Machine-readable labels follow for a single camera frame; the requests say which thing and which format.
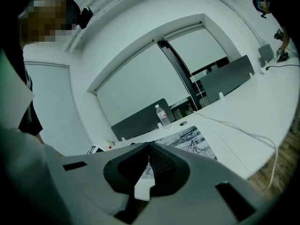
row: headphones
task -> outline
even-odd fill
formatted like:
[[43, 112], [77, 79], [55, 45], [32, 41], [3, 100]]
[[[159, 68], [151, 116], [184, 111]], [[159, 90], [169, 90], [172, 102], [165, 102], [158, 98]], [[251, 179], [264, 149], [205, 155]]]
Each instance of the headphones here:
[[267, 1], [267, 0], [256, 0], [256, 4], [257, 4], [256, 10], [258, 9], [257, 11], [262, 13], [262, 15], [261, 15], [262, 18], [267, 19], [266, 14], [262, 11], [262, 7], [260, 5], [260, 2], [262, 2], [262, 1]]
[[72, 25], [74, 24], [79, 25], [81, 29], [85, 29], [90, 19], [93, 16], [93, 12], [91, 11], [91, 9], [89, 7], [85, 7], [81, 12], [79, 6], [74, 0], [66, 0], [66, 1], [67, 1], [66, 29], [71, 30]]

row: water bottle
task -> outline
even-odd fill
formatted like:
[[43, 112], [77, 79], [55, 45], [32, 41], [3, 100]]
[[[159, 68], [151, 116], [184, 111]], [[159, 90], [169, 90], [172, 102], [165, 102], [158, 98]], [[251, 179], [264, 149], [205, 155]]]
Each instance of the water bottle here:
[[164, 128], [170, 128], [172, 125], [165, 111], [158, 104], [155, 105], [155, 107], [156, 107], [156, 114], [158, 115], [161, 124], [164, 126]]

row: roller blind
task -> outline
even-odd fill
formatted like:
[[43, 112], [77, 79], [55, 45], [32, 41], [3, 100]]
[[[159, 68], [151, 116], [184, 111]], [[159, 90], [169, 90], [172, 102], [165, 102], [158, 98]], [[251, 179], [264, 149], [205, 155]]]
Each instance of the roller blind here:
[[170, 61], [153, 44], [110, 76], [97, 96], [113, 126], [162, 98], [171, 106], [189, 93]]
[[26, 64], [44, 142], [64, 156], [85, 154], [89, 142], [75, 110], [69, 68]]
[[227, 57], [223, 48], [205, 28], [188, 30], [168, 40], [191, 73]]

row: white cable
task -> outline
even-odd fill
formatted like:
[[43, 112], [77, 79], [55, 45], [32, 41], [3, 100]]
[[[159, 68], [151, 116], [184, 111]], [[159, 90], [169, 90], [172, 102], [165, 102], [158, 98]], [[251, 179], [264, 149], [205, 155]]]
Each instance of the white cable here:
[[261, 141], [263, 143], [266, 143], [266, 142], [263, 141], [260, 138], [264, 138], [264, 139], [266, 139], [266, 140], [268, 140], [268, 141], [270, 141], [272, 143], [273, 147], [275, 148], [275, 161], [274, 161], [274, 165], [273, 165], [273, 169], [272, 169], [272, 175], [271, 175], [270, 183], [269, 183], [268, 187], [265, 190], [269, 189], [270, 186], [272, 185], [272, 182], [273, 182], [274, 173], [275, 173], [275, 167], [276, 167], [276, 163], [277, 163], [277, 159], [278, 159], [278, 147], [276, 146], [276, 144], [271, 139], [269, 139], [268, 137], [265, 137], [265, 136], [262, 136], [262, 135], [256, 135], [256, 134], [252, 134], [252, 133], [248, 133], [245, 130], [241, 129], [240, 127], [234, 125], [233, 123], [226, 122], [226, 121], [221, 121], [221, 120], [217, 120], [217, 119], [214, 119], [214, 118], [212, 118], [212, 117], [210, 117], [210, 116], [208, 116], [206, 114], [200, 114], [200, 113], [197, 113], [197, 112], [194, 112], [194, 113], [197, 114], [197, 115], [199, 115], [199, 116], [202, 116], [202, 117], [204, 117], [206, 119], [219, 122], [219, 123], [221, 123], [223, 125], [226, 125], [226, 126], [229, 126], [231, 128], [234, 128], [234, 129], [236, 129], [238, 131], [241, 131], [241, 132], [247, 134], [248, 136], [253, 137], [253, 138], [255, 138], [255, 139], [257, 139], [257, 140], [259, 140], [259, 141]]
[[233, 152], [236, 156], [236, 158], [243, 164], [243, 166], [245, 167], [245, 169], [249, 172], [249, 174], [251, 173], [248, 168], [245, 166], [245, 164], [243, 163], [243, 161], [239, 158], [239, 156], [234, 152], [234, 150], [232, 150], [232, 148], [224, 141], [224, 139], [222, 137], [219, 136], [219, 134], [217, 134], [205, 121], [202, 121], [206, 126], [209, 127], [209, 129], [216, 135], [219, 137], [219, 139], [222, 140], [222, 142], [224, 142], [226, 144], [226, 146], [231, 150], [231, 152]]

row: white desk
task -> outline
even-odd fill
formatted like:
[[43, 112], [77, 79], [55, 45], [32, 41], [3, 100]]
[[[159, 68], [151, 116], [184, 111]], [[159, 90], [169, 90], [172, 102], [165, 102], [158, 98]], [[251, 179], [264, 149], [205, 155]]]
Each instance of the white desk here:
[[[268, 66], [299, 64], [298, 58]], [[278, 147], [293, 122], [300, 91], [299, 67], [270, 68], [266, 75], [257, 73], [238, 89], [198, 113], [217, 120], [231, 122], [247, 132], [270, 138]], [[274, 148], [242, 132], [218, 122], [191, 114], [172, 123], [170, 129], [157, 129], [147, 134], [119, 142], [114, 149], [131, 143], [150, 142], [196, 126], [216, 154], [218, 161], [247, 179], [272, 156]], [[139, 180], [135, 197], [149, 200], [149, 188], [154, 180]]]

